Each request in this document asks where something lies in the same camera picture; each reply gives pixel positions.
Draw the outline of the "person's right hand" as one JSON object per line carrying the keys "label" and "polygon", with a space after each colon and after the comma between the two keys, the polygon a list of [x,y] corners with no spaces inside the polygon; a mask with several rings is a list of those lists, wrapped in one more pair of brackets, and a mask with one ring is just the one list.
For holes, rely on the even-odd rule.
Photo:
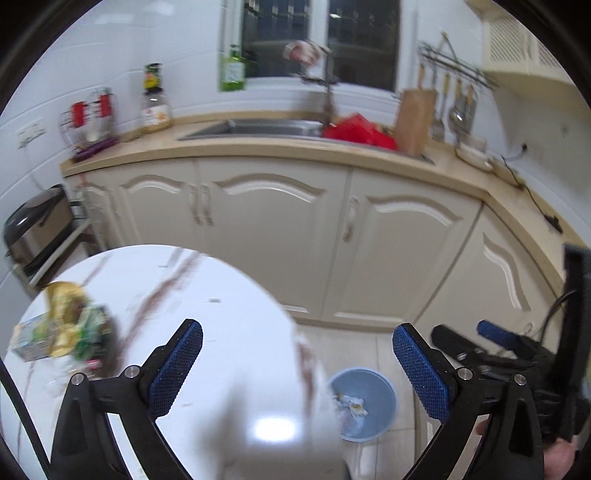
{"label": "person's right hand", "polygon": [[544,448],[542,476],[534,479],[561,480],[573,467],[578,450],[579,436],[574,435],[570,441],[558,438],[553,444]]}

